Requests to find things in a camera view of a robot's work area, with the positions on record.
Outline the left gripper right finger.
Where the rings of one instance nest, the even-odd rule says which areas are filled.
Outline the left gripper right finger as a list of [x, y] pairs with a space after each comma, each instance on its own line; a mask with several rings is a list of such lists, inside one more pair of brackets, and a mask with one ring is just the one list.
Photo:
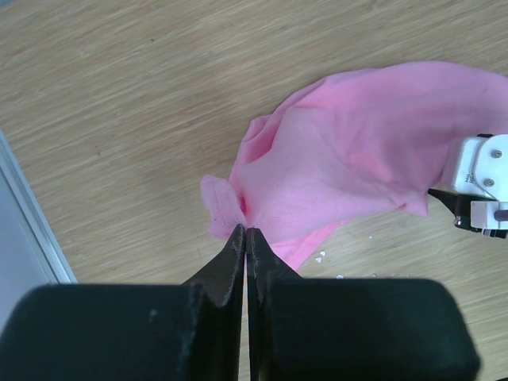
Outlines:
[[411, 278], [304, 278], [246, 234], [254, 380], [474, 380], [480, 358], [455, 299]]

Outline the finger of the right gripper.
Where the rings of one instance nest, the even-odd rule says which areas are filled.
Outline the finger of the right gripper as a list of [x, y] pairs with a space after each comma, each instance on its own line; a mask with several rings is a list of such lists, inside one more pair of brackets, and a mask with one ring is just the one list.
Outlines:
[[436, 189], [429, 189], [428, 195], [440, 201], [452, 213], [455, 227], [471, 231], [472, 196]]

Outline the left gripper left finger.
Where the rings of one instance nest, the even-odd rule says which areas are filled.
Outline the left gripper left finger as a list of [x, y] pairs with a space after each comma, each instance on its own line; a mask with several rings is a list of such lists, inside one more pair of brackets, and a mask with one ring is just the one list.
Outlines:
[[180, 285], [60, 284], [15, 306], [4, 380], [235, 380], [244, 228]]

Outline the pink t shirt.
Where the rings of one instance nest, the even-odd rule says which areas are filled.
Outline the pink t shirt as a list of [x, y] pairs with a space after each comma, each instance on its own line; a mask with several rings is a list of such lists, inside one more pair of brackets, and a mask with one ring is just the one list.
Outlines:
[[503, 75], [422, 61], [327, 76], [251, 121], [227, 179], [202, 179], [210, 232], [258, 228], [297, 269], [354, 218], [425, 216], [452, 144], [506, 131]]

